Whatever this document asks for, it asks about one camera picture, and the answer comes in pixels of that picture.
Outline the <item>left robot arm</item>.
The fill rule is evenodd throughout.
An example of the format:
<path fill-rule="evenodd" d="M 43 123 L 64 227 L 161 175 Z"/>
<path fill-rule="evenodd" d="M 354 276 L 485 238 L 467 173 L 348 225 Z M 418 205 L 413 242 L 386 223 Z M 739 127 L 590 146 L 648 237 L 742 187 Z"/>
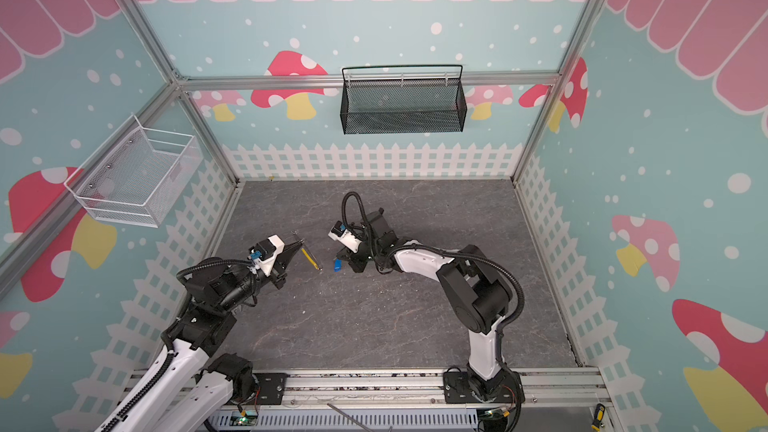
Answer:
<path fill-rule="evenodd" d="M 99 430 L 211 430 L 209 419 L 222 406 L 253 402 L 260 388 L 251 361 L 217 352 L 236 323 L 235 310 L 255 306 L 266 284 L 282 288 L 303 246 L 272 235 L 244 259 L 211 257 L 179 271 L 186 307 L 162 333 L 158 357 Z"/>

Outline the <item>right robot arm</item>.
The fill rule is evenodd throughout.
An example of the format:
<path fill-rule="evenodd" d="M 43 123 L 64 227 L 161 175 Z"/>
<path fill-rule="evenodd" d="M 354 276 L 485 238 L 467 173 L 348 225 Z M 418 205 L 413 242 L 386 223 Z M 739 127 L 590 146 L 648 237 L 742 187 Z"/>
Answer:
<path fill-rule="evenodd" d="M 446 250 L 398 237 L 384 210 L 368 213 L 355 191 L 343 196 L 341 220 L 329 237 L 343 245 L 337 258 L 355 273 L 373 265 L 381 275 L 415 274 L 439 283 L 451 310 L 468 330 L 470 391 L 483 402 L 506 390 L 512 391 L 515 400 L 522 399 L 519 379 L 502 354 L 503 331 L 525 306 L 523 288 L 511 272 L 475 245 Z"/>

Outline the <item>yellow key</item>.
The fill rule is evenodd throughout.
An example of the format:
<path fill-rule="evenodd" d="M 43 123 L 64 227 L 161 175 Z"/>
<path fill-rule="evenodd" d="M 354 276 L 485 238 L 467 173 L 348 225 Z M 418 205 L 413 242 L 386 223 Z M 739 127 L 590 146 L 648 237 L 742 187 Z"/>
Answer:
<path fill-rule="evenodd" d="M 312 265 L 312 267 L 317 271 L 322 271 L 322 265 L 320 262 L 314 257 L 314 255 L 309 251 L 309 249 L 306 246 L 302 247 L 302 252 L 305 256 L 305 258 L 309 261 L 309 263 Z"/>

